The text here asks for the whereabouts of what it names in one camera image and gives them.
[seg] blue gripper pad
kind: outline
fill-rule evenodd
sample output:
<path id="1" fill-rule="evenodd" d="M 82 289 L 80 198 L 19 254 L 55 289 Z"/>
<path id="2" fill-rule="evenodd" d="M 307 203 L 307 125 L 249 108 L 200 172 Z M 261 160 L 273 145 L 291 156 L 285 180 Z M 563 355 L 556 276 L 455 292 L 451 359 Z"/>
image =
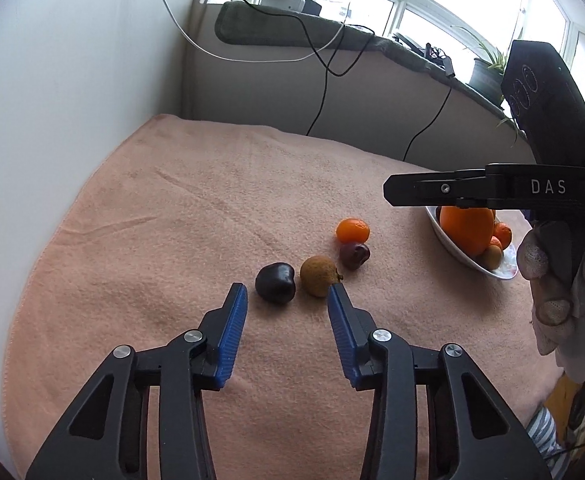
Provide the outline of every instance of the blue gripper pad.
<path id="1" fill-rule="evenodd" d="M 362 373 L 357 365 L 355 335 L 353 334 L 353 329 L 348 322 L 345 311 L 345 308 L 354 310 L 353 306 L 349 301 L 348 305 L 343 304 L 335 285 L 333 285 L 329 290 L 328 308 L 330 324 L 335 335 L 335 343 L 337 343 L 337 352 L 339 353 L 341 367 L 344 370 L 346 379 L 350 381 L 353 388 L 356 388 L 362 380 Z"/>
<path id="2" fill-rule="evenodd" d="M 235 365 L 235 357 L 237 356 L 237 349 L 239 349 L 239 341 L 241 333 L 244 330 L 244 322 L 246 321 L 246 314 L 248 313 L 248 289 L 246 285 L 237 283 L 239 285 L 236 290 L 232 290 L 228 294 L 226 301 L 232 300 L 230 305 L 224 304 L 224 309 L 229 308 L 230 312 L 227 315 L 226 326 L 223 329 L 219 341 L 219 360 L 217 370 L 212 378 L 218 388 L 223 388 L 226 381 L 232 375 L 232 368 Z"/>

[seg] small yellow fruit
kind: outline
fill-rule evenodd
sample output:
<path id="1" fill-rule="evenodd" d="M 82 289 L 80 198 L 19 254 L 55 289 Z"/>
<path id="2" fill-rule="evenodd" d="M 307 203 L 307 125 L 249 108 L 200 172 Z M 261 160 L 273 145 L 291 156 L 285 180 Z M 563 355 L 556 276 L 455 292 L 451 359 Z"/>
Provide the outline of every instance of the small yellow fruit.
<path id="1" fill-rule="evenodd" d="M 501 265 L 503 251 L 497 245 L 489 245 L 477 258 L 477 263 L 486 270 L 495 270 Z"/>
<path id="2" fill-rule="evenodd" d="M 311 256 L 299 271 L 301 286 L 311 296 L 325 298 L 330 285 L 339 283 L 344 277 L 337 272 L 335 262 L 327 256 Z"/>

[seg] small orange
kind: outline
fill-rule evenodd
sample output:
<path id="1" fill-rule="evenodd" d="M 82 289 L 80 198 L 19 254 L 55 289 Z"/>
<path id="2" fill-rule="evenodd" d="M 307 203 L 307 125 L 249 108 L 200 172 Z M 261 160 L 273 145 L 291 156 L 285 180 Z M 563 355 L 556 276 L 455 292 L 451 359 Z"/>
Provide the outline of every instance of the small orange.
<path id="1" fill-rule="evenodd" d="M 484 207 L 445 205 L 439 215 L 439 225 L 458 248 L 475 258 L 490 245 L 494 221 L 492 211 Z"/>
<path id="2" fill-rule="evenodd" d="M 490 245 L 496 245 L 497 247 L 499 247 L 500 250 L 504 250 L 504 248 L 501 246 L 501 242 L 499 241 L 499 238 L 497 238 L 496 236 L 493 236 L 492 238 L 490 238 Z"/>
<path id="3" fill-rule="evenodd" d="M 343 244 L 350 242 L 363 244 L 370 236 L 371 229 L 361 218 L 346 218 L 339 222 L 335 234 L 337 240 Z"/>
<path id="4" fill-rule="evenodd" d="M 513 241 L 513 232 L 510 230 L 508 225 L 504 224 L 503 222 L 498 222 L 495 224 L 495 228 L 493 230 L 493 236 L 498 238 L 501 242 L 501 248 L 506 249 L 510 242 Z"/>

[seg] windowsill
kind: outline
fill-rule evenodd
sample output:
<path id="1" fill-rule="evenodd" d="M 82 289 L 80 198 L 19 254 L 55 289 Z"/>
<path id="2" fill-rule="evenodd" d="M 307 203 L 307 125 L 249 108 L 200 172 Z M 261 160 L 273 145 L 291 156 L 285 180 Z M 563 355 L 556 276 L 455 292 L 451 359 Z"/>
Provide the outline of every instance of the windowsill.
<path id="1" fill-rule="evenodd" d="M 313 44 L 316 48 L 327 44 L 341 26 L 339 22 L 300 12 L 280 9 L 269 10 L 278 14 L 299 16 L 304 25 L 306 25 L 309 36 L 313 38 Z M 220 41 L 227 44 L 307 47 L 308 41 L 303 31 L 300 27 L 293 26 L 292 21 L 255 12 L 243 2 L 226 2 L 221 6 L 219 16 L 215 22 L 215 35 Z M 365 41 L 368 40 L 368 36 L 367 32 L 348 28 L 348 32 L 339 48 L 340 50 L 359 51 L 364 46 Z M 396 43 L 396 41 L 375 37 L 370 41 L 366 50 L 380 52 L 387 59 L 413 72 L 424 72 L 441 84 L 466 95 L 466 97 L 491 112 L 498 119 L 506 118 L 504 111 L 493 105 L 484 96 L 458 79 L 454 77 L 448 78 L 441 67 Z M 504 126 L 514 129 L 510 123 L 506 123 Z"/>

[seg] bowl of fruit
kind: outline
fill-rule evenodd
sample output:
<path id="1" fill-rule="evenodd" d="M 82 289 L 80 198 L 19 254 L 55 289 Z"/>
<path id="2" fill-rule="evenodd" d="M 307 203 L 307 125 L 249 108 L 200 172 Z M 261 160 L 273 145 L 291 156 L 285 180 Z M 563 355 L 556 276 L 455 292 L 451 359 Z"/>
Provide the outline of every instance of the bowl of fruit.
<path id="1" fill-rule="evenodd" d="M 495 210 L 426 206 L 435 235 L 452 256 L 499 280 L 517 275 L 517 248 L 510 227 Z"/>

